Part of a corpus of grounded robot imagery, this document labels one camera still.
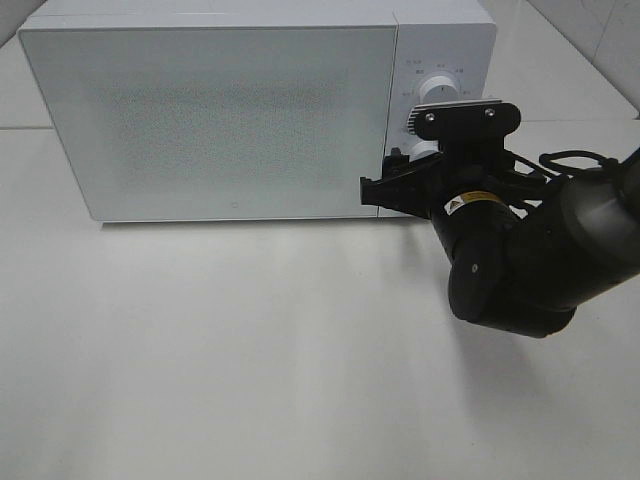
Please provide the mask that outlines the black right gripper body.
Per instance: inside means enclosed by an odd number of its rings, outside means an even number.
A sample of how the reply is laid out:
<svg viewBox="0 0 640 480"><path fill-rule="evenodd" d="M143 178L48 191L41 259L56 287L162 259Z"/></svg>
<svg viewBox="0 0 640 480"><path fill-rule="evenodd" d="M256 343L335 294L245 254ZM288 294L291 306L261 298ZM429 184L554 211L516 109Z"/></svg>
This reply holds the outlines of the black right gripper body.
<svg viewBox="0 0 640 480"><path fill-rule="evenodd" d="M475 140L439 140L438 154L427 174L429 220L446 212L453 198L472 197L505 211L508 225L523 220L518 213L534 210L543 198L550 171L504 148L502 137Z"/></svg>

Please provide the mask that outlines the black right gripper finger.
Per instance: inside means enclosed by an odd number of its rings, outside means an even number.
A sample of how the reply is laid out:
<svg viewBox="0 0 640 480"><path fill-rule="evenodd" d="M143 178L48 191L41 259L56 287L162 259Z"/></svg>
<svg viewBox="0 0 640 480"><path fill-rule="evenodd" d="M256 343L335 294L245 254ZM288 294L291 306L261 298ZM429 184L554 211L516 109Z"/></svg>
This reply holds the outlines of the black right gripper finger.
<svg viewBox="0 0 640 480"><path fill-rule="evenodd" d="M361 177L361 204L430 220L436 200L439 164L440 161L429 169L392 178Z"/></svg>
<svg viewBox="0 0 640 480"><path fill-rule="evenodd" d="M392 178L429 169L439 162L441 157L440 152L431 152L420 159L411 160L409 155L403 154L399 149L392 149L383 159L382 177Z"/></svg>

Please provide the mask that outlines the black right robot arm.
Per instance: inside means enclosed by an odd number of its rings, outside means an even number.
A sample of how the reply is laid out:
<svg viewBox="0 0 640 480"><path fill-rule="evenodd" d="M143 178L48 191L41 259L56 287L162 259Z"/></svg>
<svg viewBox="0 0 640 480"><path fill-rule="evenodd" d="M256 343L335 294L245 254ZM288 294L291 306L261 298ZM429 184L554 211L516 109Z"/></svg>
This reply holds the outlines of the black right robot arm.
<svg viewBox="0 0 640 480"><path fill-rule="evenodd" d="M542 155L527 173L498 139L394 150L363 204L430 221L450 262L447 295L469 323L543 338L577 308L639 273L639 157Z"/></svg>

